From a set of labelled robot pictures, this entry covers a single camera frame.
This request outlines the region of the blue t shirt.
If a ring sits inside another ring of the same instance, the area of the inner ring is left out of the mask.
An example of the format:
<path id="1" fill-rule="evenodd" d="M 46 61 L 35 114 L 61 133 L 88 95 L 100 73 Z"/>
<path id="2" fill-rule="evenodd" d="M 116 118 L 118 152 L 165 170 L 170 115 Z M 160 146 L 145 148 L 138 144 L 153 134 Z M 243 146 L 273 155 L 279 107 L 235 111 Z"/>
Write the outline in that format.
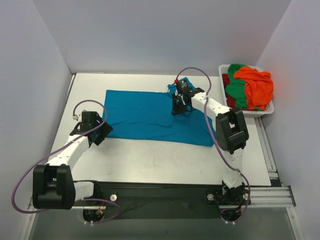
<path id="1" fill-rule="evenodd" d="M 172 115 L 176 86 L 167 92 L 110 90 L 105 94 L 103 117 L 113 128 L 108 138 L 167 141 L 212 147 L 204 113 L 193 110 Z"/>

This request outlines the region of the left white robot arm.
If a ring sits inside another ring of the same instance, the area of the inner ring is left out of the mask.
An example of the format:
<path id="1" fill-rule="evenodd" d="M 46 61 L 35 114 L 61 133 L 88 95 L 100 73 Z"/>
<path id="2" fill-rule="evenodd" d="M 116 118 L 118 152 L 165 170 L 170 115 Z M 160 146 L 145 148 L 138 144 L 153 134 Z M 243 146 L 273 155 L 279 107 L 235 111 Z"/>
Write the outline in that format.
<path id="1" fill-rule="evenodd" d="M 113 130 L 108 124 L 79 122 L 69 134 L 64 149 L 46 164 L 33 169 L 32 203 L 36 209 L 69 210 L 75 202 L 84 200 L 95 206 L 101 193 L 93 181 L 74 181 L 72 169 L 92 144 L 98 146 Z"/>

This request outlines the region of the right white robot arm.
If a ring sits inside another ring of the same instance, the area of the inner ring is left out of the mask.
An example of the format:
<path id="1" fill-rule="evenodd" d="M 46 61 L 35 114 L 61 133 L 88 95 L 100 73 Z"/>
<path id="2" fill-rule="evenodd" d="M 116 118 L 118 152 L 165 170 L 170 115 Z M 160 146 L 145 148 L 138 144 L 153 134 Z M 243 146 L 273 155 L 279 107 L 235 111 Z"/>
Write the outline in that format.
<path id="1" fill-rule="evenodd" d="M 233 204 L 240 197 L 236 189 L 243 185 L 243 153 L 249 139 L 249 132 L 244 114 L 239 109 L 232 109 L 207 96 L 201 88 L 176 91 L 172 97 L 172 114 L 178 115 L 188 110 L 199 110 L 213 137 L 214 146 L 221 156 L 225 170 L 222 183 L 227 187 L 222 190 L 222 200 Z"/>

